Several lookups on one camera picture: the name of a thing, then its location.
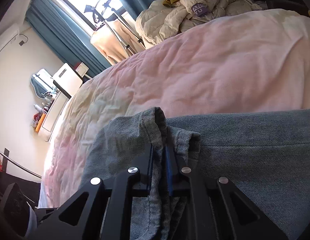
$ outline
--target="pink comforter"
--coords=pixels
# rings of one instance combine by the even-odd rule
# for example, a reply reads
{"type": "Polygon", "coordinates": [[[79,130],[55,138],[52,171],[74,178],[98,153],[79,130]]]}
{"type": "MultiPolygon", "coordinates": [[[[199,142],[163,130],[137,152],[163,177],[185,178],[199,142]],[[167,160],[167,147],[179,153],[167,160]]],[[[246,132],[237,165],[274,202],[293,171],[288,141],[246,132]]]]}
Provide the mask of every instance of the pink comforter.
{"type": "Polygon", "coordinates": [[[102,127],[152,106],[166,117],[310,108],[310,19],[281,9],[219,18],[86,82],[47,155],[47,206],[76,192],[102,127]]]}

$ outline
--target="metal rail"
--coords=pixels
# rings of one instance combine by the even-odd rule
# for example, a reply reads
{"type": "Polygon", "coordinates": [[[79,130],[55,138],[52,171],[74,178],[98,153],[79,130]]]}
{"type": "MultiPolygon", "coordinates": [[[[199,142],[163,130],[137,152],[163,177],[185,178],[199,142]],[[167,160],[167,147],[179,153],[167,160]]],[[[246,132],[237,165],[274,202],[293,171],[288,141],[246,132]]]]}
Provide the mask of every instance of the metal rail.
{"type": "Polygon", "coordinates": [[[16,163],[15,161],[13,161],[13,160],[10,159],[9,157],[7,157],[5,154],[3,154],[1,151],[0,151],[0,155],[3,156],[4,158],[6,158],[8,161],[10,161],[12,164],[14,164],[14,165],[16,165],[17,167],[21,168],[22,170],[24,170],[24,171],[30,173],[31,175],[34,175],[34,176],[36,176],[37,178],[40,178],[40,179],[42,178],[42,176],[40,176],[40,175],[38,175],[38,174],[36,174],[36,173],[34,173],[34,172],[32,172],[32,171],[30,171],[30,170],[24,168],[23,166],[19,165],[18,163],[16,163]]]}

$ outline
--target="wall-mounted air conditioner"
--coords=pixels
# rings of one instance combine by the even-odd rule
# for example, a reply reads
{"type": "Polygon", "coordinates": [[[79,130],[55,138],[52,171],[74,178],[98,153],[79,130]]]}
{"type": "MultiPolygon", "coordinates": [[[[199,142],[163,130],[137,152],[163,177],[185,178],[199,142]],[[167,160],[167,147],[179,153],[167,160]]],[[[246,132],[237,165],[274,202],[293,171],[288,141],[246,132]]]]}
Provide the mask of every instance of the wall-mounted air conditioner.
{"type": "Polygon", "coordinates": [[[13,43],[18,36],[19,27],[16,23],[14,23],[7,30],[5,30],[2,35],[0,35],[0,52],[6,45],[13,43]]]}

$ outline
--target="purple patch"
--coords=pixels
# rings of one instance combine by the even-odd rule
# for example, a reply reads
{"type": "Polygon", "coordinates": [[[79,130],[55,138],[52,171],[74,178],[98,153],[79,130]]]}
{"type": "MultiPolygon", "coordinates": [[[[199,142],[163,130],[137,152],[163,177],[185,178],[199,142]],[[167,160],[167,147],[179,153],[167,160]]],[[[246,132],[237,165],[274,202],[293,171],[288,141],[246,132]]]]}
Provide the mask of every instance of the purple patch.
{"type": "Polygon", "coordinates": [[[201,2],[194,4],[192,6],[192,11],[196,14],[197,17],[203,17],[208,13],[208,9],[201,2]]]}

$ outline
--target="garment steamer stand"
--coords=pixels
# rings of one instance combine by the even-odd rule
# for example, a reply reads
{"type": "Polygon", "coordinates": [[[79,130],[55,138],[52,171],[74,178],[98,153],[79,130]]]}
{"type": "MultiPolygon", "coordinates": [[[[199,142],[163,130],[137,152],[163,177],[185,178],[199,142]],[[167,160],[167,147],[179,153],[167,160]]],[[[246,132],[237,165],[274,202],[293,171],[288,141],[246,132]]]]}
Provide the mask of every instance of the garment steamer stand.
{"type": "Polygon", "coordinates": [[[130,57],[129,52],[131,52],[133,55],[136,54],[136,52],[133,50],[132,47],[130,47],[130,45],[108,24],[107,20],[103,17],[104,12],[106,11],[107,8],[111,8],[111,10],[113,11],[113,15],[127,28],[129,29],[129,31],[138,39],[138,43],[141,43],[144,46],[143,40],[142,38],[138,35],[138,33],[136,33],[136,31],[128,24],[128,22],[119,14],[117,14],[116,10],[114,8],[112,8],[109,3],[111,2],[111,0],[107,0],[104,4],[104,10],[102,11],[102,13],[100,14],[97,10],[96,7],[98,5],[98,3],[101,0],[99,0],[95,7],[91,6],[91,5],[86,5],[84,13],[86,12],[92,12],[93,13],[93,20],[95,23],[99,23],[102,22],[104,25],[107,26],[107,28],[111,31],[111,33],[116,37],[117,41],[120,43],[121,47],[123,48],[123,50],[125,51],[127,57],[130,57]]]}

